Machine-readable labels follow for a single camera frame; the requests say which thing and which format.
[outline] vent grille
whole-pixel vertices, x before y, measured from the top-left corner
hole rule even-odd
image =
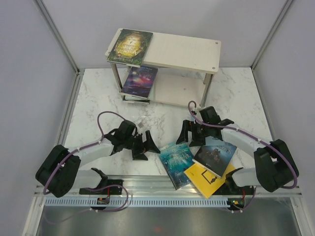
[[[125,197],[111,197],[108,207],[119,207],[124,204]],[[55,207],[103,207],[98,205],[97,198],[92,197],[49,197],[46,206]],[[128,200],[129,207],[229,207],[227,198],[132,198]]]

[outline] shelf top board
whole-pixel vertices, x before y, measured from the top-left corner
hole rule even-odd
[[[105,56],[112,51],[122,28],[118,29]],[[153,32],[143,64],[216,74],[219,69],[221,42]]]

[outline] marble table surface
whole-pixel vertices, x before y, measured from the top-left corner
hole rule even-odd
[[[127,69],[118,69],[123,80]],[[167,68],[160,72],[203,80],[204,74]],[[266,116],[250,68],[222,68],[214,76],[206,106],[214,106],[221,119],[233,120],[241,128],[255,135],[271,139]],[[111,69],[86,69],[67,134],[66,147],[79,147],[100,138],[96,118],[102,111],[114,111],[135,123],[142,122],[151,131],[158,148],[177,140],[184,119],[190,119],[187,108],[152,103],[150,105],[122,102]],[[117,128],[121,119],[112,114],[100,118],[105,133]],[[196,153],[197,147],[191,149]],[[146,153],[148,161],[133,161],[130,150],[100,158],[82,167],[101,169],[107,175],[166,176],[158,155]],[[237,149],[232,164],[253,167],[254,160]]]

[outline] yellow book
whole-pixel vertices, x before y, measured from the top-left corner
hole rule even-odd
[[[209,198],[225,183],[225,175],[233,170],[235,170],[234,166],[229,164],[223,174],[223,177],[218,178],[198,164],[193,164],[185,170],[184,173],[196,186],[199,192],[202,193],[205,198]]]

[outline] shelf leg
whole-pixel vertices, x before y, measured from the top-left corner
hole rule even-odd
[[[206,76],[205,76],[205,80],[203,81],[203,83],[206,85],[206,87],[205,87],[205,90],[204,90],[203,95],[202,95],[200,107],[205,107],[212,78],[213,78],[213,74],[206,74]]]
[[[119,92],[121,92],[123,89],[123,86],[122,86],[122,82],[121,82],[119,74],[118,74],[117,66],[115,63],[110,63],[110,66],[112,67],[112,70],[114,72],[114,76],[115,76],[117,86],[119,88]]]

